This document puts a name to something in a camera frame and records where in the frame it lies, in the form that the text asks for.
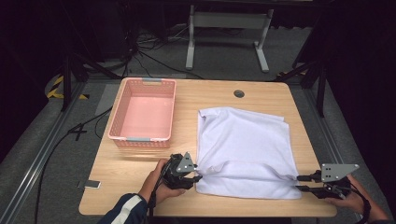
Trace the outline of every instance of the pink plastic basket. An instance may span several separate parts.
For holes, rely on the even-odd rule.
[[[108,137],[118,147],[170,147],[176,81],[128,77]]]

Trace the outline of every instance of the person's arm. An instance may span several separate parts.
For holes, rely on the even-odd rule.
[[[361,183],[355,179],[352,175],[347,176],[350,180],[350,183],[356,187],[358,190],[369,202],[371,205],[370,216],[368,219],[369,223],[379,221],[379,220],[389,220],[387,214],[382,210],[382,208],[370,197],[367,190],[361,185]],[[364,204],[361,196],[358,194],[351,192],[346,196],[344,200],[334,199],[334,198],[326,198],[326,202],[334,204],[339,207],[347,207],[351,209],[355,213],[363,214]]]
[[[99,220],[98,224],[140,224],[146,218],[151,192],[154,190],[155,184],[160,178],[161,170],[166,163],[167,160],[159,160],[155,169],[149,173],[139,193],[123,195],[114,208]],[[169,197],[179,196],[185,191],[185,189],[169,189],[164,184],[161,184],[156,191],[156,204],[163,202]]]
[[[141,223],[146,217],[148,204],[138,194],[124,194],[116,205],[100,219],[98,224]]]

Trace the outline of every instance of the gray carpet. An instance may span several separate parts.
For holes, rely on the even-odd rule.
[[[270,29],[263,47],[270,67],[268,74],[261,72],[256,52],[252,47],[254,37],[258,36],[257,32],[238,31],[230,35],[218,30],[204,30],[196,36],[194,68],[191,73],[187,73],[184,69],[188,46],[188,42],[184,39],[165,45],[160,49],[144,51],[147,55],[176,68],[178,71],[167,68],[147,56],[141,57],[137,54],[135,56],[137,59],[132,59],[128,65],[128,73],[129,77],[197,78],[196,75],[198,75],[207,79],[219,80],[270,80],[275,78],[279,72],[291,70],[291,64],[309,32],[310,29]],[[114,72],[121,75],[123,69]],[[318,157],[318,162],[335,162],[334,160],[337,160],[337,155],[334,156],[331,151],[334,146],[329,146],[329,138],[320,128],[320,125],[325,123],[342,159],[339,162],[358,163],[361,166],[354,173],[355,176],[390,214],[387,201],[375,183],[374,177],[365,166],[343,115],[332,97],[331,89],[327,86],[324,105],[325,119],[318,119],[317,112],[311,108],[309,100],[312,93],[313,95],[316,94],[315,87],[312,90],[302,90],[298,85],[293,84],[298,80],[298,77],[294,77],[288,80],[288,83]],[[58,139],[67,130],[93,118],[112,105],[117,91],[114,84],[118,83],[120,82],[110,80],[104,75],[91,74],[82,91],[84,94],[89,94],[90,98],[88,100],[77,100],[70,108],[64,126],[59,131]],[[35,155],[45,144],[56,119],[64,115],[60,112],[61,107],[62,99],[49,99],[47,106],[0,164],[0,198],[2,201],[0,211],[2,214],[7,210],[8,203],[11,202],[15,192],[17,192]],[[87,132],[83,133],[78,140],[78,135],[72,133],[56,147],[44,174],[38,223],[96,223],[100,218],[86,217],[78,212],[83,189],[78,189],[77,183],[86,180],[90,174],[100,143],[99,137],[103,134],[107,119],[108,116],[103,116],[101,119],[96,119],[84,125],[83,130]],[[21,209],[15,212],[16,216],[13,218],[13,223],[34,223],[37,187],[38,180],[28,194],[26,201],[22,204]],[[346,209],[339,209],[336,217],[319,219],[320,223],[355,223],[356,221],[356,215]],[[291,222],[293,224],[310,224],[317,223],[317,220],[315,218],[294,217]]]

